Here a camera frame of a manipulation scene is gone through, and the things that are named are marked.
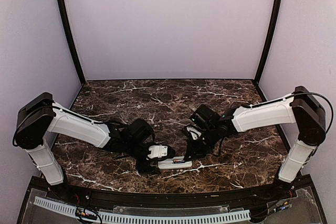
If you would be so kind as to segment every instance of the white object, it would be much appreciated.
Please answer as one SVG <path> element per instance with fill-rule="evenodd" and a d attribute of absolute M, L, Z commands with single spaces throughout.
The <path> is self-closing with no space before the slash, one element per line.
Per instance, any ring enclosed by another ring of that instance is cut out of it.
<path fill-rule="evenodd" d="M 58 214 L 75 218 L 76 207 L 61 202 L 56 202 L 51 199 L 42 197 L 35 197 L 34 205 L 40 206 L 44 209 L 56 212 Z M 103 223 L 203 223 L 203 224 L 220 224 L 220 223 L 235 223 L 244 220 L 250 220 L 250 211 L 235 211 L 216 215 L 202 215 L 202 216 L 187 216 L 187 217 L 154 217 L 154 216 L 135 216 L 135 215 L 121 215 L 111 212 L 99 211 Z"/>
<path fill-rule="evenodd" d="M 186 129 L 187 129 L 188 132 L 190 132 L 191 137 L 193 138 L 193 140 L 198 139 L 201 136 L 201 134 L 202 134 L 195 127 L 187 126 Z"/>
<path fill-rule="evenodd" d="M 43 145 L 39 145 L 32 150 L 26 150 L 26 152 L 34 160 L 37 168 L 43 173 L 51 186 L 63 182 L 62 168 L 54 158 L 45 139 L 43 139 Z"/>
<path fill-rule="evenodd" d="M 296 123 L 290 103 L 294 97 L 256 108 L 239 107 L 234 112 L 233 125 L 238 132 L 281 123 Z"/>
<path fill-rule="evenodd" d="M 303 141 L 296 140 L 279 170 L 279 179 L 288 183 L 292 182 L 316 148 L 317 146 L 310 146 Z"/>
<path fill-rule="evenodd" d="M 53 109 L 56 116 L 48 128 L 49 132 L 71 136 L 99 148 L 103 148 L 107 144 L 110 139 L 110 131 L 106 124 L 95 124 L 98 121 L 69 111 L 57 102 L 52 105 L 61 109 Z"/>
<path fill-rule="evenodd" d="M 147 156 L 149 159 L 165 157 L 168 153 L 166 145 L 152 145 L 148 150 L 151 151 L 151 154 Z"/>
<path fill-rule="evenodd" d="M 169 158 L 164 161 L 158 162 L 158 167 L 160 170 L 168 170 L 168 169 L 183 169 L 190 168 L 193 165 L 192 161 L 184 162 L 184 157 L 174 157 Z"/>

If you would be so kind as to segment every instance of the wire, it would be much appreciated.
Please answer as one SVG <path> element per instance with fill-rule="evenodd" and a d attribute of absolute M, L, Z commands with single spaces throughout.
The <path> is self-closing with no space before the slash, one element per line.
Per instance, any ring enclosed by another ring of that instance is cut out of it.
<path fill-rule="evenodd" d="M 93 123 L 94 124 L 116 123 L 116 124 L 120 124 L 120 125 L 123 125 L 123 126 L 128 126 L 127 124 L 119 122 L 117 120 L 108 120 L 108 121 L 105 121 L 105 122 L 93 122 Z"/>
<path fill-rule="evenodd" d="M 66 200 L 61 199 L 60 197 L 58 197 L 57 194 L 56 194 L 53 190 L 51 190 L 51 188 L 48 188 L 48 189 L 49 189 L 50 192 L 52 192 L 52 194 L 53 194 L 58 200 L 63 201 L 63 202 L 65 202 L 65 203 L 67 203 L 67 204 L 69 204 L 69 205 L 71 205 L 71 206 L 75 206 L 75 207 L 76 207 L 76 211 L 78 210 L 78 207 L 79 207 L 79 204 L 80 204 L 80 200 L 79 200 L 79 197 L 78 197 L 77 194 L 74 194 L 74 195 L 73 195 L 73 196 L 75 196 L 76 199 L 77 199 L 77 204 L 75 205 L 75 204 L 72 204 L 72 203 L 70 203 L 70 202 L 68 202 L 68 201 L 66 201 Z M 93 212 L 93 213 L 97 216 L 97 219 L 99 219 L 100 224 L 103 223 L 103 220 L 101 219 L 101 216 L 99 215 L 99 213 L 98 213 L 97 211 L 93 210 L 92 208 L 88 208 L 88 207 L 80 207 L 80 208 L 83 208 L 84 212 L 85 212 L 85 210 L 88 210 L 88 211 L 90 211 L 90 212 Z M 81 220 L 80 223 L 89 224 L 89 223 L 94 223 L 94 222 L 95 222 L 95 221 L 93 221 L 93 222 L 91 222 L 91 221 L 88 222 L 88 221 L 82 220 L 81 217 L 78 217 L 78 218 Z"/>
<path fill-rule="evenodd" d="M 325 133 L 327 134 L 330 130 L 330 127 L 331 127 L 333 119 L 334 119 L 334 109 L 332 107 L 331 102 L 325 96 L 323 96 L 321 94 L 318 94 L 318 93 L 314 93 L 314 92 L 304 92 L 304 93 L 291 94 L 291 95 L 285 97 L 285 99 L 289 99 L 289 98 L 292 98 L 292 97 L 297 97 L 299 95 L 304 95 L 304 94 L 316 95 L 317 97 L 320 97 L 320 98 L 324 99 L 328 103 L 328 105 L 330 107 L 330 111 L 331 111 L 331 119 L 330 119 L 329 126 L 328 126 L 327 130 L 325 131 Z"/>
<path fill-rule="evenodd" d="M 129 155 L 123 155 L 120 157 L 120 155 L 118 155 L 117 157 L 114 157 L 113 160 L 118 160 L 118 159 L 122 159 L 122 158 L 125 158 L 125 157 L 129 157 Z"/>
<path fill-rule="evenodd" d="M 267 212 L 269 209 L 271 209 L 272 207 L 274 207 L 277 203 L 279 203 L 280 201 L 282 201 L 282 198 L 288 193 L 288 192 L 286 192 L 286 193 L 284 193 L 281 197 L 280 197 L 280 199 L 278 200 L 278 201 L 276 201 L 275 203 L 273 203 L 272 205 L 270 205 L 267 209 L 265 209 L 264 211 L 262 211 L 262 212 L 260 212 L 260 213 L 258 213 L 258 214 L 255 214 L 255 215 L 252 215 L 251 217 L 256 217 L 256 216 L 258 216 L 258 215 L 261 215 L 261 214 L 263 214 L 264 212 Z"/>
<path fill-rule="evenodd" d="M 268 105 L 268 104 L 272 104 L 272 103 L 275 103 L 275 102 L 280 102 L 280 101 L 283 101 L 284 99 L 289 99 L 289 98 L 292 98 L 292 97 L 297 97 L 299 95 L 308 95 L 308 94 L 310 94 L 310 95 L 316 95 L 317 97 L 320 97 L 320 98 L 324 99 L 328 103 L 328 105 L 330 107 L 331 119 L 330 119 L 329 126 L 328 126 L 327 130 L 325 131 L 325 133 L 327 134 L 329 132 L 329 129 L 330 129 L 330 127 L 332 125 L 332 122 L 333 122 L 333 119 L 334 119 L 334 109 L 332 107 L 331 102 L 325 96 L 323 96 L 323 95 L 321 95 L 319 93 L 314 93 L 314 92 L 293 93 L 293 94 L 291 94 L 291 95 L 289 95 L 287 97 L 284 97 L 284 98 L 280 98 L 280 99 L 277 99 L 277 100 L 273 100 L 273 101 L 269 101 L 269 102 L 263 102 L 263 103 L 259 103 L 259 104 L 256 104 L 256 105 L 252 105 L 252 106 L 250 106 L 250 108 L 251 109 L 252 108 L 257 108 L 257 107 L 260 107 L 260 106 L 263 106 L 263 105 Z"/>
<path fill-rule="evenodd" d="M 26 115 L 26 117 L 21 121 L 21 123 L 16 127 L 16 130 L 14 132 L 14 136 L 13 136 L 13 140 L 12 140 L 12 144 L 14 147 L 18 147 L 18 145 L 15 143 L 15 138 L 16 138 L 16 135 L 18 133 L 18 131 L 20 130 L 20 128 L 22 127 L 22 125 L 32 116 L 34 115 L 35 113 L 37 113 L 38 111 L 44 109 L 44 108 L 51 108 L 51 109 L 59 109 L 61 110 L 61 108 L 57 107 L 57 106 L 52 106 L 52 105 L 43 105 L 41 107 L 38 107 L 34 110 L 32 110 L 31 112 L 28 113 L 28 115 Z"/>
<path fill-rule="evenodd" d="M 220 156 L 221 156 L 221 154 L 222 154 L 222 143 L 223 143 L 223 141 L 224 141 L 225 138 L 227 138 L 227 137 L 224 136 L 224 137 L 221 139 L 220 143 L 219 143 L 218 154 L 217 154 L 217 155 L 216 155 L 216 154 L 212 154 L 212 155 L 214 155 L 215 157 L 220 157 Z"/>
<path fill-rule="evenodd" d="M 270 215 L 272 215 L 272 214 L 274 214 L 274 213 L 276 213 L 276 212 L 274 212 L 274 210 L 272 211 L 272 212 L 270 212 L 269 214 L 266 214 L 266 215 L 264 215 L 264 216 L 261 216 L 261 217 L 254 217 L 255 219 L 265 219 L 266 217 L 268 217 L 268 216 L 270 216 Z"/>

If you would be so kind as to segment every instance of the black cable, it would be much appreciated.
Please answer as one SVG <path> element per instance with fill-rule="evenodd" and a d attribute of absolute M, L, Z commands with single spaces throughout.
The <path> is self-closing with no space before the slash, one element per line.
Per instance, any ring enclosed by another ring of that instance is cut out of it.
<path fill-rule="evenodd" d="M 84 117 L 82 117 L 82 116 L 79 116 L 79 115 L 77 115 L 77 114 L 71 113 L 71 112 L 69 112 L 68 110 L 61 109 L 61 108 L 59 108 L 59 107 L 57 107 L 57 106 L 53 106 L 53 105 L 43 105 L 43 106 L 40 106 L 40 107 L 38 107 L 38 108 L 32 110 L 31 112 L 29 112 L 28 115 L 26 115 L 26 117 L 22 120 L 22 122 L 16 127 L 16 130 L 15 130 L 15 132 L 14 132 L 14 136 L 13 136 L 13 140 L 12 140 L 12 144 L 13 144 L 14 147 L 17 147 L 17 146 L 18 146 L 18 145 L 15 143 L 15 138 L 16 138 L 16 135 L 17 135 L 18 131 L 19 131 L 20 128 L 22 127 L 22 125 L 23 125 L 23 124 L 24 124 L 24 123 L 25 123 L 25 122 L 26 122 L 32 115 L 34 115 L 35 113 L 37 113 L 38 111 L 40 111 L 40 110 L 42 110 L 42 109 L 44 109 L 44 108 L 51 108 L 51 109 L 63 110 L 63 111 L 68 112 L 68 113 L 71 114 L 71 115 L 77 116 L 78 118 L 84 119 L 84 120 L 86 120 L 86 121 L 90 121 L 90 120 L 88 120 L 88 119 L 86 119 L 86 118 L 84 118 Z"/>
<path fill-rule="evenodd" d="M 216 154 L 212 154 L 212 155 L 214 155 L 215 157 L 220 157 L 220 156 L 221 156 L 221 154 L 222 154 L 222 143 L 223 143 L 223 141 L 224 141 L 225 138 L 226 138 L 226 137 L 223 137 L 223 138 L 221 139 L 220 143 L 219 143 L 218 154 L 217 154 L 217 155 L 216 155 Z"/>
<path fill-rule="evenodd" d="M 70 203 L 70 202 L 68 202 L 68 201 L 66 201 L 66 200 L 64 200 L 64 199 L 62 199 L 62 198 L 60 198 L 60 197 L 58 197 L 57 194 L 56 194 L 53 190 L 51 190 L 51 188 L 49 188 L 49 191 L 52 192 L 52 194 L 53 194 L 58 200 L 63 201 L 63 202 L 65 202 L 65 203 L 67 203 L 67 204 L 69 204 L 69 205 L 71 205 L 71 206 L 76 207 L 76 210 L 78 209 L 78 207 L 79 207 L 78 205 L 75 205 L 75 204 L 73 204 L 73 203 Z M 93 212 L 93 213 L 97 216 L 97 218 L 100 220 L 100 224 L 103 223 L 103 220 L 101 219 L 99 213 L 98 213 L 97 211 L 95 211 L 94 209 L 92 209 L 92 208 L 88 208 L 88 207 L 80 207 L 80 208 L 83 208 L 84 210 L 89 210 L 90 212 Z"/>
<path fill-rule="evenodd" d="M 120 126 L 128 126 L 128 124 L 119 122 L 119 121 L 117 121 L 117 120 L 108 120 L 108 121 L 105 121 L 105 122 L 93 122 L 93 123 L 94 123 L 94 124 L 108 124 L 108 123 L 115 123 L 115 124 L 119 124 Z"/>
<path fill-rule="evenodd" d="M 118 160 L 118 159 L 122 159 L 122 158 L 125 158 L 125 157 L 129 157 L 129 155 L 123 155 L 120 157 L 120 155 L 118 155 L 117 157 L 114 157 L 113 160 Z"/>
<path fill-rule="evenodd" d="M 280 201 L 282 201 L 282 198 L 288 193 L 289 191 L 285 192 L 279 200 L 277 200 L 275 203 L 273 203 L 272 205 L 270 205 L 267 209 L 265 209 L 264 211 L 258 213 L 258 214 L 255 214 L 255 215 L 252 215 L 251 217 L 255 218 L 256 216 L 259 216 L 261 214 L 263 214 L 264 212 L 268 211 L 269 209 L 271 209 L 272 207 L 274 207 L 277 203 L 279 203 Z"/>
<path fill-rule="evenodd" d="M 330 129 L 330 127 L 331 127 L 331 125 L 332 125 L 333 119 L 334 119 L 334 109 L 332 107 L 331 102 L 325 96 L 323 96 L 321 94 L 318 94 L 318 93 L 314 93 L 314 92 L 305 92 L 305 93 L 291 94 L 291 95 L 285 97 L 285 99 L 289 99 L 289 98 L 292 98 L 292 97 L 297 97 L 299 95 L 304 95 L 304 94 L 316 95 L 317 97 L 320 97 L 320 98 L 324 99 L 328 103 L 328 105 L 330 107 L 330 111 L 331 111 L 331 119 L 330 119 L 329 126 L 328 126 L 327 130 L 325 131 L 325 133 L 327 134 L 328 131 L 329 131 L 329 129 Z"/>
<path fill-rule="evenodd" d="M 324 99 L 329 107 L 330 107 L 330 111 L 331 111 L 331 119 L 330 119 L 330 123 L 329 123 L 329 126 L 327 128 L 327 130 L 325 131 L 325 133 L 327 134 L 329 132 L 329 129 L 332 125 L 332 122 L 333 122 L 333 119 L 334 119 L 334 109 L 332 107 L 332 104 L 331 102 L 323 95 L 319 94 L 319 93 L 314 93 L 314 92 L 304 92 L 304 93 L 293 93 L 287 97 L 284 97 L 284 98 L 280 98 L 280 99 L 277 99 L 277 100 L 273 100 L 273 101 L 269 101 L 269 102 L 263 102 L 263 103 L 260 103 L 260 104 L 256 104 L 256 105 L 252 105 L 250 106 L 251 109 L 253 108 L 257 108 L 257 107 L 260 107 L 260 106 L 263 106 L 263 105 L 268 105 L 268 104 L 272 104 L 272 103 L 275 103 L 275 102 L 280 102 L 280 101 L 283 101 L 284 99 L 289 99 L 289 98 L 292 98 L 292 97 L 297 97 L 299 95 L 307 95 L 307 94 L 310 94 L 310 95 L 316 95 L 317 97 L 320 97 L 322 99 Z"/>
<path fill-rule="evenodd" d="M 266 214 L 266 215 L 264 215 L 264 216 L 261 216 L 261 217 L 254 217 L 255 219 L 265 219 L 266 217 L 268 217 L 268 216 L 270 216 L 270 215 L 272 215 L 272 214 L 275 214 L 276 212 L 274 212 L 274 211 L 272 211 L 272 212 L 270 212 L 269 214 Z"/>

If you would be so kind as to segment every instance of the white cable tray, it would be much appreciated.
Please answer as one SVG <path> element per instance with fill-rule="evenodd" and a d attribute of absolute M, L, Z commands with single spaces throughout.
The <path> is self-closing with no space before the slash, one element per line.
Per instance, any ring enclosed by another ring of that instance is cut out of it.
<path fill-rule="evenodd" d="M 34 205 L 48 209 L 61 215 L 75 218 L 76 207 L 66 203 L 55 202 L 50 199 L 35 197 Z M 188 217 L 152 217 L 120 215 L 111 212 L 99 212 L 103 223 L 120 224 L 222 224 L 250 220 L 250 211 L 243 210 L 225 214 L 188 216 Z"/>

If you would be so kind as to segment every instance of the black edge trim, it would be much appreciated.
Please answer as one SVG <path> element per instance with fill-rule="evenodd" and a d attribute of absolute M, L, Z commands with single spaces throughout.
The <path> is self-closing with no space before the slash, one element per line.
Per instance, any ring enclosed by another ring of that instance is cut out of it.
<path fill-rule="evenodd" d="M 312 185 L 310 186 L 311 187 L 311 190 L 313 192 L 313 195 L 314 195 L 314 199 L 315 199 L 315 202 L 316 202 L 316 205 L 317 205 L 317 209 L 319 210 L 319 213 L 320 213 L 320 217 L 322 219 L 322 223 L 323 224 L 327 224 L 327 219 L 326 219 L 326 215 L 324 214 L 324 211 L 323 211 L 323 208 L 322 208 L 322 204 L 321 204 L 321 201 L 320 201 L 320 198 L 319 198 L 319 195 L 316 191 L 316 188 L 315 188 L 315 185 Z"/>
<path fill-rule="evenodd" d="M 254 80 L 256 81 L 257 84 L 259 84 L 259 82 L 261 80 L 261 76 L 263 75 L 263 71 L 264 71 L 264 68 L 265 68 L 266 61 L 267 61 L 269 49 L 270 49 L 271 44 L 272 44 L 272 39 L 273 39 L 275 27 L 276 27 L 276 24 L 277 24 L 279 9 L 280 9 L 280 3 L 281 3 L 281 0 L 274 0 L 274 3 L 273 3 L 271 19 L 269 21 L 269 26 L 268 26 L 268 31 L 267 31 L 267 36 L 266 36 L 263 52 L 261 54 L 258 70 L 257 70 L 256 76 L 254 78 Z"/>
<path fill-rule="evenodd" d="M 133 78 L 133 79 L 101 79 L 101 80 L 87 80 L 87 81 L 138 81 L 138 80 L 232 80 L 232 81 L 253 81 L 253 79 L 240 79 L 240 78 L 236 78 L 236 79 L 229 79 L 229 78 L 154 78 L 154 79 L 146 79 L 146 78 Z"/>
<path fill-rule="evenodd" d="M 259 96 L 260 96 L 262 102 L 266 102 L 267 99 L 266 99 L 266 97 L 265 97 L 263 91 L 260 89 L 258 83 L 257 83 L 255 80 L 253 80 L 252 83 L 253 83 L 254 87 L 256 88 L 256 90 L 257 90 L 257 92 L 258 92 L 258 94 L 259 94 Z M 290 145 L 289 145 L 288 139 L 286 138 L 286 135 L 285 135 L 285 133 L 284 133 L 284 130 L 282 129 L 282 127 L 281 127 L 279 124 L 275 125 L 275 127 L 277 128 L 277 131 L 278 131 L 278 133 L 279 133 L 279 136 L 281 137 L 282 142 L 284 143 L 284 146 L 285 146 L 287 152 L 289 152 L 289 150 L 290 150 Z"/>
<path fill-rule="evenodd" d="M 24 213 L 26 211 L 26 206 L 27 206 L 27 202 L 28 202 L 28 199 L 29 199 L 30 191 L 31 191 L 31 185 L 30 185 L 30 183 L 29 183 L 28 188 L 26 190 L 25 197 L 23 198 L 21 209 L 20 209 L 19 216 L 17 218 L 16 224 L 22 224 L 23 215 L 24 215 Z"/>
<path fill-rule="evenodd" d="M 71 32 L 70 23 L 69 23 L 69 19 L 67 15 L 65 1 L 57 0 L 57 3 L 58 3 L 58 8 L 59 8 L 59 13 L 61 15 L 62 23 L 63 23 L 64 33 L 67 38 L 72 60 L 74 62 L 73 64 L 75 65 L 75 69 L 76 69 L 80 83 L 84 85 L 86 80 L 85 80 L 85 76 L 83 73 L 83 69 L 80 65 L 80 61 L 79 61 L 78 54 L 77 54 L 76 47 L 75 47 L 74 38 L 72 37 L 72 32 Z"/>

